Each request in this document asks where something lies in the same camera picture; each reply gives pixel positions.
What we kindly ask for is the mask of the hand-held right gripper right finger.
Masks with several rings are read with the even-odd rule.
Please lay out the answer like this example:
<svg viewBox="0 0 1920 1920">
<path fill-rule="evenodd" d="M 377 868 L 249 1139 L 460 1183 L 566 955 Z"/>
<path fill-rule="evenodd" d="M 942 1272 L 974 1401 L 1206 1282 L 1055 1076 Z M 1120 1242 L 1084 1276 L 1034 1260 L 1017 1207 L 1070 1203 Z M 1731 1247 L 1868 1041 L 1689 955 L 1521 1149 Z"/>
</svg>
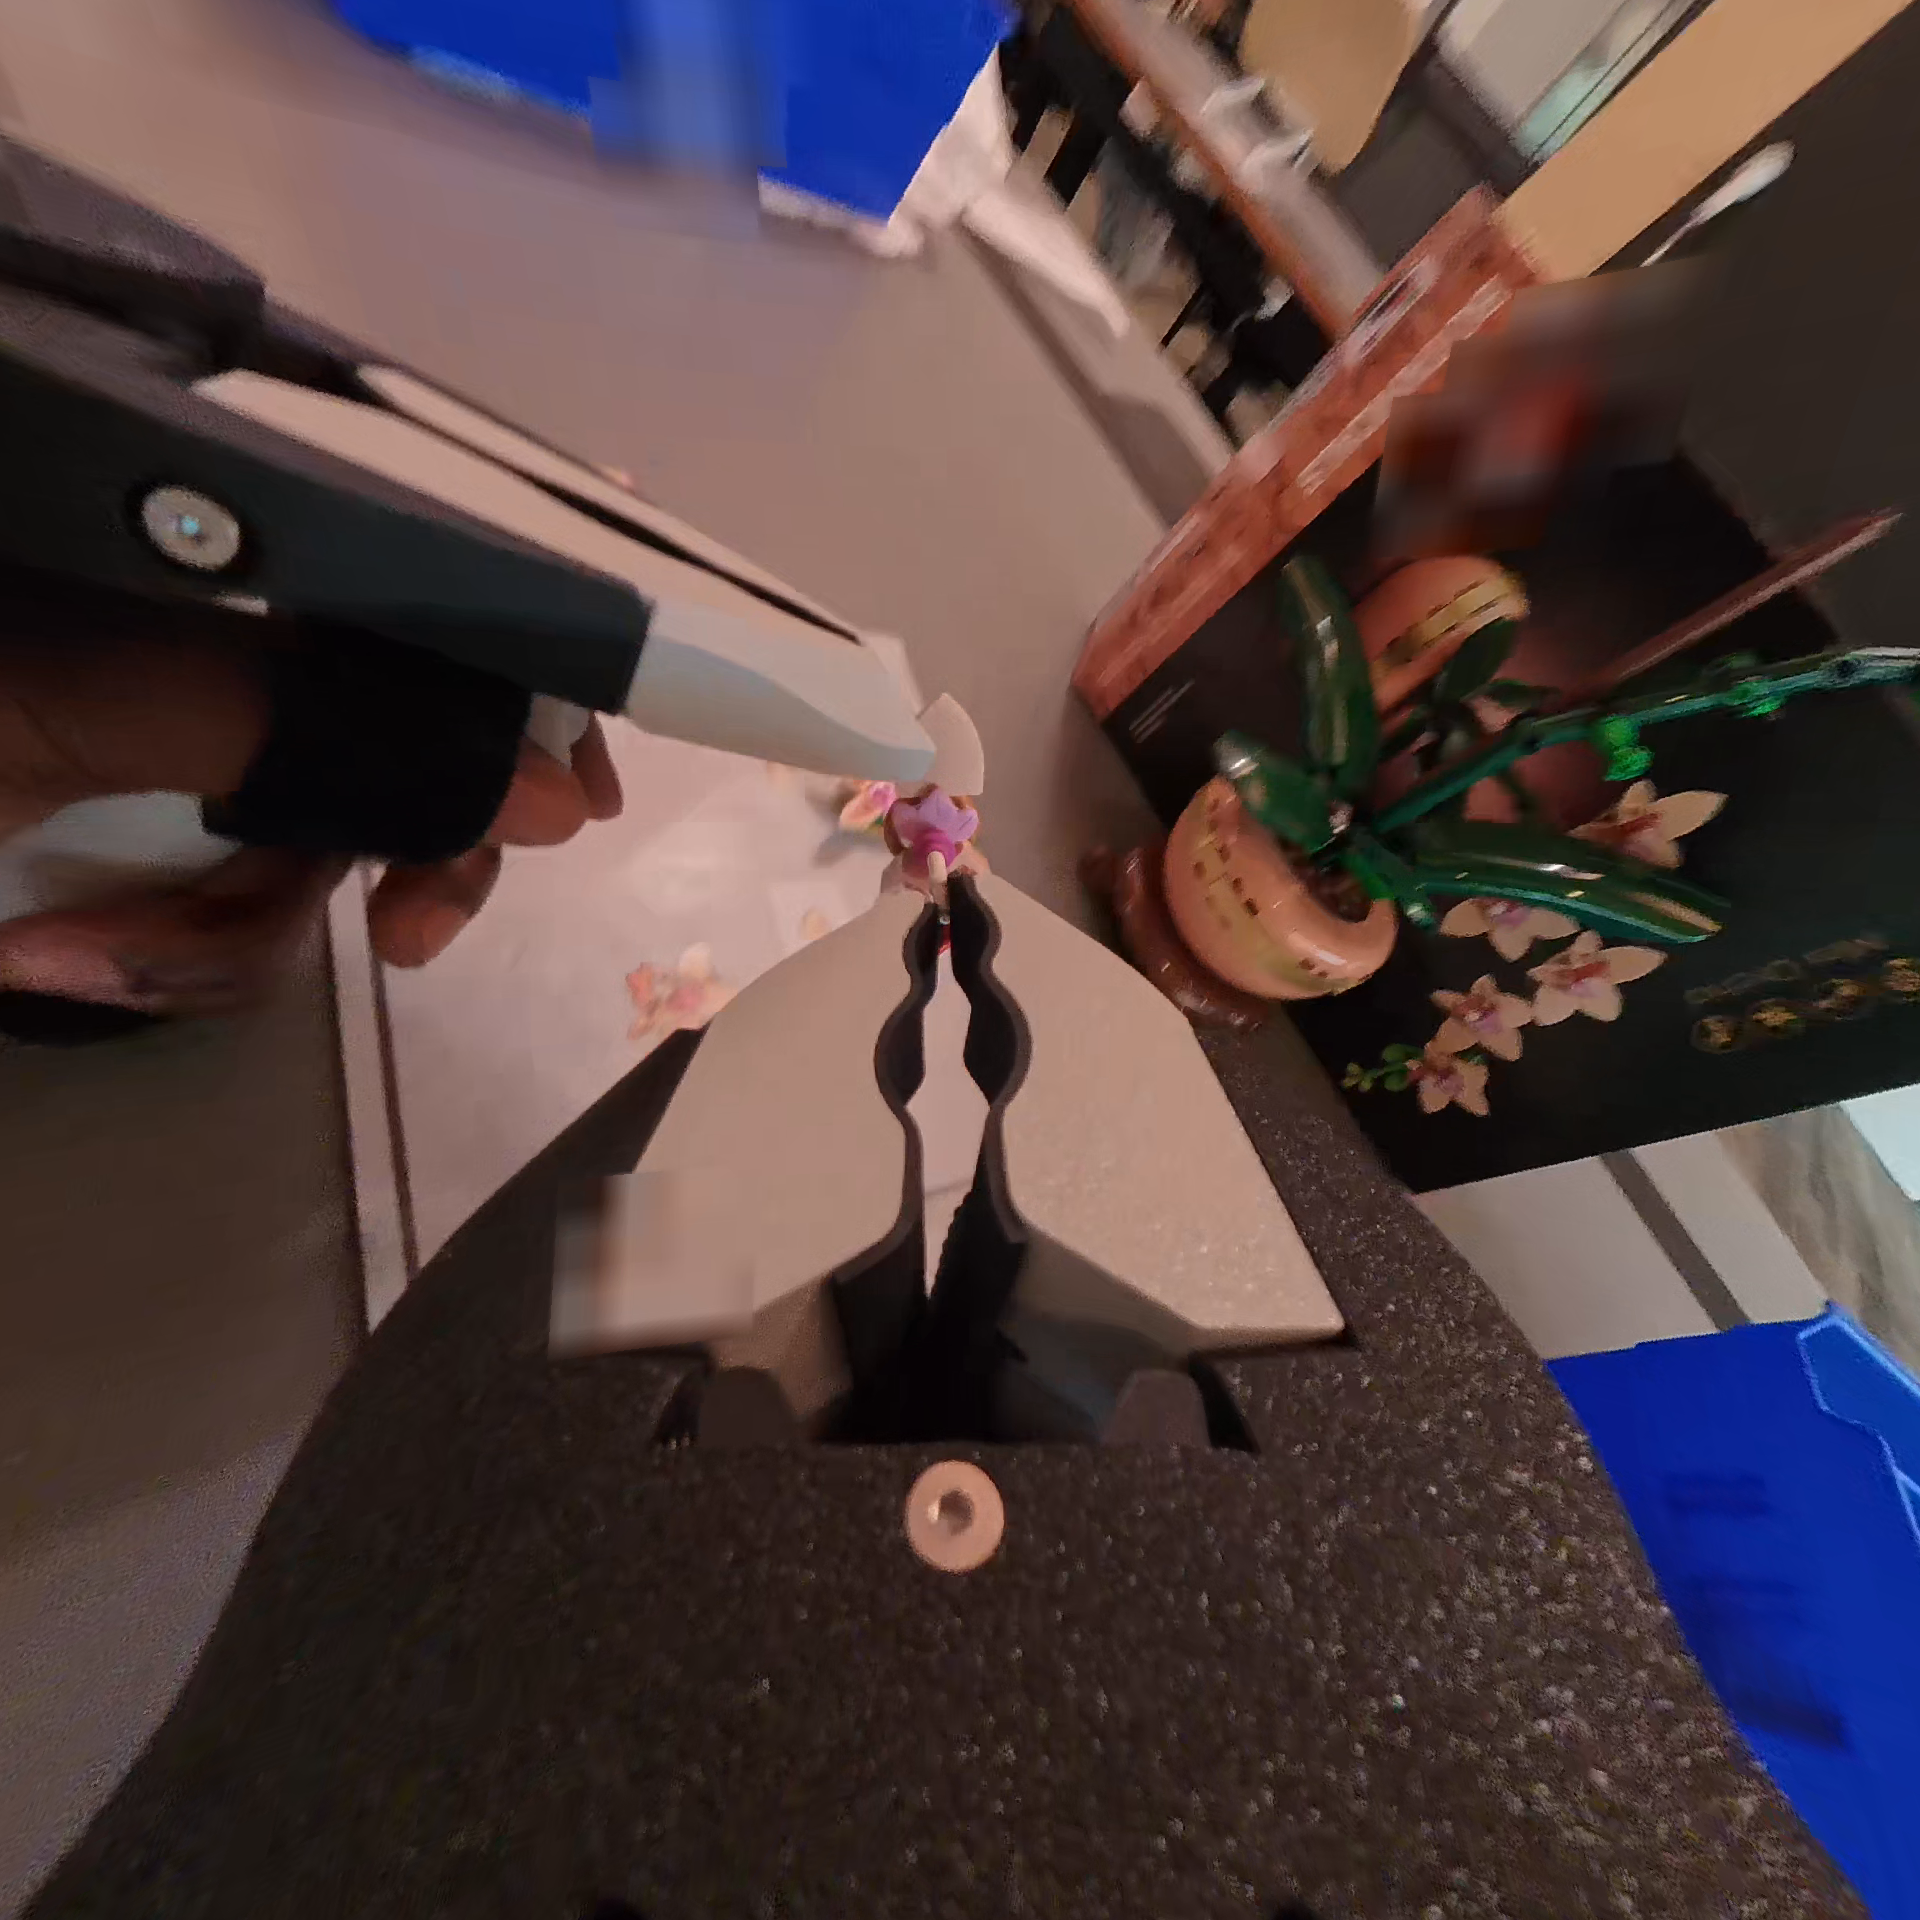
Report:
<svg viewBox="0 0 1920 1920">
<path fill-rule="evenodd" d="M 955 880 L 977 1176 L 932 1285 L 942 1424 L 1236 1445 L 1214 1362 L 1347 1324 L 1186 1018 L 1008 880 Z"/>
</svg>

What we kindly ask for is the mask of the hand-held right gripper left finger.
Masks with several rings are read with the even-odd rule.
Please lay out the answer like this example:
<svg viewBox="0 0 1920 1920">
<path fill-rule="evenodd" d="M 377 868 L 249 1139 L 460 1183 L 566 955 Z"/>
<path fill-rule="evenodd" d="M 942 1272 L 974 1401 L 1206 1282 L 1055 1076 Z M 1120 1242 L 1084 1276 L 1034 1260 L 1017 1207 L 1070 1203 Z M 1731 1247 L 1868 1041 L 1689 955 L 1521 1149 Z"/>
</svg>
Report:
<svg viewBox="0 0 1920 1920">
<path fill-rule="evenodd" d="M 638 1160 L 638 1338 L 769 1376 L 810 1435 L 926 1308 L 922 1018 L 942 925 L 883 897 L 716 1016 Z"/>
</svg>

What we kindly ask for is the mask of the pink toy flower piece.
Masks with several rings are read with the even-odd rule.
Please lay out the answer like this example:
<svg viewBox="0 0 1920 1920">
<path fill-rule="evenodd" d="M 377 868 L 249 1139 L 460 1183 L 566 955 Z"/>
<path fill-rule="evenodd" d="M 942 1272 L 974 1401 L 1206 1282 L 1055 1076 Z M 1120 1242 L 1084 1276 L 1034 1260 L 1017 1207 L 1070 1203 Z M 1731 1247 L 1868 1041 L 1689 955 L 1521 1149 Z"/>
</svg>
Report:
<svg viewBox="0 0 1920 1920">
<path fill-rule="evenodd" d="M 932 784 L 891 804 L 886 833 L 897 853 L 895 884 L 950 917 L 954 879 L 977 871 L 978 815 L 971 799 Z"/>
</svg>

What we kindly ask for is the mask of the grey desk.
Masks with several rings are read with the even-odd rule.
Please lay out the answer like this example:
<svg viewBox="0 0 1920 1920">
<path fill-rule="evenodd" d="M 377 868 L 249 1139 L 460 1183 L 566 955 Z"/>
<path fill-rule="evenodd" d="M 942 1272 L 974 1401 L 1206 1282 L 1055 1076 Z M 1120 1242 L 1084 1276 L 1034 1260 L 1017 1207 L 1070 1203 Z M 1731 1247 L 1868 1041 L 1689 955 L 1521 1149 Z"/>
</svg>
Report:
<svg viewBox="0 0 1920 1920">
<path fill-rule="evenodd" d="M 329 320 L 804 588 L 932 613 L 1067 725 L 1067 617 L 1145 508 L 971 255 L 665 226 L 585 155 L 319 120 L 267 223 L 344 219 Z M 1017 615 L 1020 641 L 969 617 Z M 1660 1601 L 1494 1296 L 1319 1096 L 1259 1091 L 1359 1341 L 1233 1362 L 1239 1448 L 718 1448 L 690 1373 L 545 1354 L 555 1203 L 668 1043 L 462 1227 L 332 1388 L 176 1705 L 25 1916 L 1863 1916 Z"/>
</svg>

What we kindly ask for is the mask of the person's left hand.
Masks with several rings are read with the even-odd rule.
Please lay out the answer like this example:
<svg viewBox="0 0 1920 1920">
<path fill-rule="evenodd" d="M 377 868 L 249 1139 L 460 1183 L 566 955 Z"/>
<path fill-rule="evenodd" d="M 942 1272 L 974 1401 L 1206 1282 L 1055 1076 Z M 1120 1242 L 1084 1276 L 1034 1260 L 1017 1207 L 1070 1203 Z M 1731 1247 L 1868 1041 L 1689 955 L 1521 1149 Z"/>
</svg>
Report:
<svg viewBox="0 0 1920 1920">
<path fill-rule="evenodd" d="M 622 812 L 591 719 L 562 752 L 523 688 L 327 623 L 6 573 L 6 839 L 84 802 L 185 799 L 235 850 L 196 879 L 6 922 L 6 1039 L 97 1041 L 271 1001 L 364 860 L 376 959 L 420 970 L 508 849 Z"/>
</svg>

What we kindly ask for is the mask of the pink flower on sheet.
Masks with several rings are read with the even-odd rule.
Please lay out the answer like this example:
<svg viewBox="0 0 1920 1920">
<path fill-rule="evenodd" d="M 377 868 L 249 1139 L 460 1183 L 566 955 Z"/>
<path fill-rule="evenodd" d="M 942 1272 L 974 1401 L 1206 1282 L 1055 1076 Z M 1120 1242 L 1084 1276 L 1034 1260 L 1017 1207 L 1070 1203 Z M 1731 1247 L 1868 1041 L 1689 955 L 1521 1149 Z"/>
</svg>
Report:
<svg viewBox="0 0 1920 1920">
<path fill-rule="evenodd" d="M 630 1043 L 638 1047 L 707 1029 L 736 995 L 736 985 L 718 971 L 708 944 L 692 944 L 673 960 L 636 967 L 625 987 L 631 1003 Z"/>
</svg>

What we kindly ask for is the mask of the white instruction booklet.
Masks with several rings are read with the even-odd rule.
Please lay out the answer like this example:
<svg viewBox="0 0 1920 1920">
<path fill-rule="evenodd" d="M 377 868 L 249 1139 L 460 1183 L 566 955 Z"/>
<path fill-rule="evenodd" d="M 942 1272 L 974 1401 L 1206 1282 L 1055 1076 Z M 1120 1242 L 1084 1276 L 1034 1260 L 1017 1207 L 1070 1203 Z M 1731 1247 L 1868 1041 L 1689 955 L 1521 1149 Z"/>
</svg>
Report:
<svg viewBox="0 0 1920 1920">
<path fill-rule="evenodd" d="M 627 975 L 708 944 L 743 991 L 874 905 L 880 833 L 840 833 L 852 784 L 609 725 L 622 812 L 518 850 L 478 919 L 420 970 L 368 938 L 370 879 L 327 909 L 366 1320 L 651 1050 Z"/>
</svg>

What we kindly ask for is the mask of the toy orchid plant in pot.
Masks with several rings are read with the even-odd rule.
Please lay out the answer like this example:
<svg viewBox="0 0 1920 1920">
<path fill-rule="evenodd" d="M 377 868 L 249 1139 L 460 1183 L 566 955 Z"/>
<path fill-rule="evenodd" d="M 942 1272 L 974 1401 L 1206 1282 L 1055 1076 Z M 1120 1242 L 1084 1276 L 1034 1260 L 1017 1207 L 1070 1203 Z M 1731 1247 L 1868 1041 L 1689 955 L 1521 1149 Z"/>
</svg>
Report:
<svg viewBox="0 0 1920 1920">
<path fill-rule="evenodd" d="M 1167 997 L 1206 1025 L 1259 1025 L 1267 1003 L 1354 993 L 1403 929 L 1483 940 L 1519 963 L 1559 943 L 1522 1025 L 1583 1007 L 1615 1018 L 1626 981 L 1721 932 L 1728 907 L 1682 882 L 1679 843 L 1721 807 L 1662 799 L 1649 735 L 1710 716 L 1916 681 L 1916 647 L 1827 647 L 1715 661 L 1666 691 L 1636 683 L 1888 537 L 1895 511 L 1839 521 L 1750 584 L 1623 657 L 1584 688 L 1510 674 L 1530 599 L 1495 561 L 1416 561 L 1359 608 L 1321 562 L 1280 572 L 1303 683 L 1303 741 L 1243 731 L 1150 857 L 1091 855 L 1089 882 Z"/>
</svg>

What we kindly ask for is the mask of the white paper towels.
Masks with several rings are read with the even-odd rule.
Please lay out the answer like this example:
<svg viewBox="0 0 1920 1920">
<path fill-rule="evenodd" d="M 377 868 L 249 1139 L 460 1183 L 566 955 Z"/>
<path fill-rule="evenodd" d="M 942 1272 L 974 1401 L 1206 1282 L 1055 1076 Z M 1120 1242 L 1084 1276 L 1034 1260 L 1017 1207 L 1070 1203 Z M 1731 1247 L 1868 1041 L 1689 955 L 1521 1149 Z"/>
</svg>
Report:
<svg viewBox="0 0 1920 1920">
<path fill-rule="evenodd" d="M 960 225 L 974 204 L 1001 188 L 1016 163 L 1001 57 L 992 52 L 913 175 L 883 231 L 883 255 L 924 251 L 931 235 Z"/>
</svg>

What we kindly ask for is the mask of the blue plastic bin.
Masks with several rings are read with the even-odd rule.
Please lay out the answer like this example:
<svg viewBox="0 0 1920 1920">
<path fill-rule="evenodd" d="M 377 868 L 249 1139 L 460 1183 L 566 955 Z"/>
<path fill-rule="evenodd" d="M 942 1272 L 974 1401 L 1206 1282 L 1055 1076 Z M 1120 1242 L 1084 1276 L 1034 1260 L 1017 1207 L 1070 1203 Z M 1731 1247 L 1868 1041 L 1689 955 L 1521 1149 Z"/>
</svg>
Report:
<svg viewBox="0 0 1920 1920">
<path fill-rule="evenodd" d="M 384 52 L 682 175 L 897 210 L 1014 28 L 991 3 L 339 3 Z"/>
<path fill-rule="evenodd" d="M 1547 1360 L 1743 1740 L 1918 1916 L 1918 1388 L 1849 1312 Z"/>
</svg>

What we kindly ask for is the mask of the black office chair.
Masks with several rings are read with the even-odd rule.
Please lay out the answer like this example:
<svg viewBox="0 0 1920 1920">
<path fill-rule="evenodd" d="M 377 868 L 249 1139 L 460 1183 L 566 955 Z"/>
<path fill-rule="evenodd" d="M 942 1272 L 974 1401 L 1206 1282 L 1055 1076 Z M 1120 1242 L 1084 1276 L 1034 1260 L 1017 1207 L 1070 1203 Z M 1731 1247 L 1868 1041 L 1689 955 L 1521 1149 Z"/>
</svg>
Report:
<svg viewBox="0 0 1920 1920">
<path fill-rule="evenodd" d="M 1024 154 L 1041 123 L 1060 116 L 1044 186 L 1064 207 L 1094 188 L 1097 260 L 1145 325 L 1163 325 L 1163 349 L 1190 348 L 1190 387 L 1243 442 L 1254 409 L 1271 416 L 1315 372 L 1331 336 L 1067 5 L 1017 5 L 1000 73 L 1016 148 Z"/>
</svg>

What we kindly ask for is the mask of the brown black toy set box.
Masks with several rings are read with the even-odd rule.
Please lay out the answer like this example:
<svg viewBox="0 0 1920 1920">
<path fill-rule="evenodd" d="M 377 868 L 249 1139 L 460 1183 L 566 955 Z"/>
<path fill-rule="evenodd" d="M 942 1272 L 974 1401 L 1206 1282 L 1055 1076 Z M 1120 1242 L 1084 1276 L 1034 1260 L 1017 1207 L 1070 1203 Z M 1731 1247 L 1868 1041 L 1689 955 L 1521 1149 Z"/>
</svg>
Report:
<svg viewBox="0 0 1920 1920">
<path fill-rule="evenodd" d="M 1289 561 L 1321 562 L 1354 608 L 1416 561 L 1495 561 L 1528 592 L 1507 671 L 1552 688 L 1592 687 L 1779 561 L 1679 442 L 1715 279 L 1710 259 L 1551 287 L 1482 189 L 1403 255 L 1089 633 L 1072 687 L 1167 829 L 1212 779 L 1225 735 L 1283 752 L 1303 741 L 1280 615 Z M 1800 588 L 1636 691 L 1728 657 L 1779 663 L 1833 644 L 1916 647 L 1916 633 L 1847 641 Z M 1495 993 L 1534 1001 L 1537 975 L 1571 949 L 1510 963 L 1424 929 L 1403 929 L 1354 993 L 1287 1001 L 1403 1186 L 1916 1082 L 1916 681 L 1657 727 L 1649 745 L 1662 799 L 1719 801 L 1679 866 L 1728 917 L 1626 981 L 1615 1018 L 1584 1012 L 1594 987 L 1576 987 L 1571 1018 L 1522 1025 Z"/>
</svg>

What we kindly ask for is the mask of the wooden table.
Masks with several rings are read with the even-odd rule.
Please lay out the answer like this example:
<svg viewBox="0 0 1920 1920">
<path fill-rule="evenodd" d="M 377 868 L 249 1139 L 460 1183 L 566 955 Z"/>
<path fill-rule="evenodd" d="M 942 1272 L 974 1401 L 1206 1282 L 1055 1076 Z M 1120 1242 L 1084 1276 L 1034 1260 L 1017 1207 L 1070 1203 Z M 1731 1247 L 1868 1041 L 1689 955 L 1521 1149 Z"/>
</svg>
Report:
<svg viewBox="0 0 1920 1920">
<path fill-rule="evenodd" d="M 1319 183 L 1303 139 L 1182 21 L 1139 3 L 1067 3 L 1065 11 L 1127 87 L 1144 89 L 1160 129 L 1319 330 L 1345 336 L 1385 268 Z"/>
</svg>

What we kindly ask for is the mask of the white tipped thin rod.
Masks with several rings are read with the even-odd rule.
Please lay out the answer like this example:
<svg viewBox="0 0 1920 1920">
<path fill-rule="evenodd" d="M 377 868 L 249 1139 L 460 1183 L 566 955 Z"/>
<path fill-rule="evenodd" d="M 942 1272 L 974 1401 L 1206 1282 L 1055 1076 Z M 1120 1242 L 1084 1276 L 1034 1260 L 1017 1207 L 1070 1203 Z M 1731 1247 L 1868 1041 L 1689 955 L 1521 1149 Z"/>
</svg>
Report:
<svg viewBox="0 0 1920 1920">
<path fill-rule="evenodd" d="M 1697 256 L 1724 242 L 1734 229 L 1750 217 L 1750 210 L 1766 195 L 1787 179 L 1795 163 L 1795 143 L 1787 138 L 1751 151 L 1739 165 L 1697 201 L 1682 226 L 1674 229 L 1668 251 Z"/>
</svg>

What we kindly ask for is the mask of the dark divider panel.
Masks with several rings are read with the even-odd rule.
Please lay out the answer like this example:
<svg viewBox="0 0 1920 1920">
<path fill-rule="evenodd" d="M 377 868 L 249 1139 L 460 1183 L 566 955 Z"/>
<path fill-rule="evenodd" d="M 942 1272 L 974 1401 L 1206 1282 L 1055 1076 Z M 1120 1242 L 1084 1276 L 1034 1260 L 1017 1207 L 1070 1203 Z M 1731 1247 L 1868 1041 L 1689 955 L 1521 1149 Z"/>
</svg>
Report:
<svg viewBox="0 0 1920 1920">
<path fill-rule="evenodd" d="M 1783 179 L 1697 247 L 1682 447 L 1771 549 L 1843 517 L 1900 514 L 1812 585 L 1847 641 L 1908 641 L 1918 588 L 1916 5 L 1779 115 L 1750 148 L 1793 144 Z"/>
</svg>

